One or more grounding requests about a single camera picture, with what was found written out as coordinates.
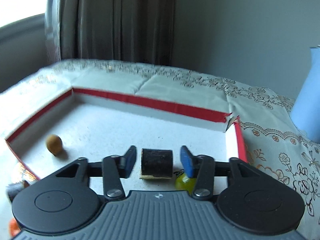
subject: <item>metal screw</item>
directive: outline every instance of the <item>metal screw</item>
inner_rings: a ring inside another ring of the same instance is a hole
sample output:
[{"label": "metal screw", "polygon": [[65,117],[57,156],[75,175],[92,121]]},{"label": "metal screw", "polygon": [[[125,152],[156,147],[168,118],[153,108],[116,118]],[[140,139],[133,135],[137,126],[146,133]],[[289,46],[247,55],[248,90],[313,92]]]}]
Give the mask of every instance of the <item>metal screw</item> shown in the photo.
[{"label": "metal screw", "polygon": [[121,195],[122,195],[122,191],[116,188],[107,191],[108,197],[119,197]]},{"label": "metal screw", "polygon": [[198,197],[206,197],[210,195],[210,191],[205,188],[200,188],[195,191],[195,195]]}]

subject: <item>floral bedspread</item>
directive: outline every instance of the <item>floral bedspread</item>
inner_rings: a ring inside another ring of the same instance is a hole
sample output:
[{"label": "floral bedspread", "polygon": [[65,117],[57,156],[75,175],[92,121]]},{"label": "floral bedspread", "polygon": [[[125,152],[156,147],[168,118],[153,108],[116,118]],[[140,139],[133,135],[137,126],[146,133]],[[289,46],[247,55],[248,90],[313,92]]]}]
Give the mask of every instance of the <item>floral bedspread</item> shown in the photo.
[{"label": "floral bedspread", "polygon": [[247,159],[293,188],[305,203],[298,231],[320,239],[319,149],[292,123],[294,101],[268,88],[181,68],[98,60],[66,60],[27,77],[0,95],[0,135],[70,86],[105,89],[240,116]]}]

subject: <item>wooden ball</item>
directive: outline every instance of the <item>wooden ball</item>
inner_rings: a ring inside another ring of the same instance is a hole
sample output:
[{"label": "wooden ball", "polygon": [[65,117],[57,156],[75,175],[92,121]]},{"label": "wooden ball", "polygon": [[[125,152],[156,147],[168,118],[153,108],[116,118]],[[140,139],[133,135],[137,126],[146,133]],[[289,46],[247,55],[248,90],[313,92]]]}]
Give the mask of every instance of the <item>wooden ball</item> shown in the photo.
[{"label": "wooden ball", "polygon": [[47,149],[53,155],[57,155],[62,150],[62,141],[58,135],[51,134],[47,137],[45,144],[47,145]]}]

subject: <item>light blue object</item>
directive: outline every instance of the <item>light blue object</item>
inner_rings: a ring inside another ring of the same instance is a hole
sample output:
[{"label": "light blue object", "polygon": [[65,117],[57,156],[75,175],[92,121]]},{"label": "light blue object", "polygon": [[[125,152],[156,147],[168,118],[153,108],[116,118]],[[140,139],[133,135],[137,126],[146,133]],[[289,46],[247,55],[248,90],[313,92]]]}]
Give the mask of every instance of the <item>light blue object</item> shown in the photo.
[{"label": "light blue object", "polygon": [[320,48],[311,48],[311,69],[290,113],[291,120],[320,143]]}]

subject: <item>brown curtain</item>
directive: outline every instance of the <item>brown curtain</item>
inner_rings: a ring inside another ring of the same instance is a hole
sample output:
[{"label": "brown curtain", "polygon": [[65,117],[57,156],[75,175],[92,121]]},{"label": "brown curtain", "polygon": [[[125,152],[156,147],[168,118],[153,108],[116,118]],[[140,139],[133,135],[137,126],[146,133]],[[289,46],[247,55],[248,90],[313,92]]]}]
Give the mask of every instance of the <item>brown curtain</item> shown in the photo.
[{"label": "brown curtain", "polygon": [[48,0],[50,62],[118,59],[170,65],[175,0]]}]

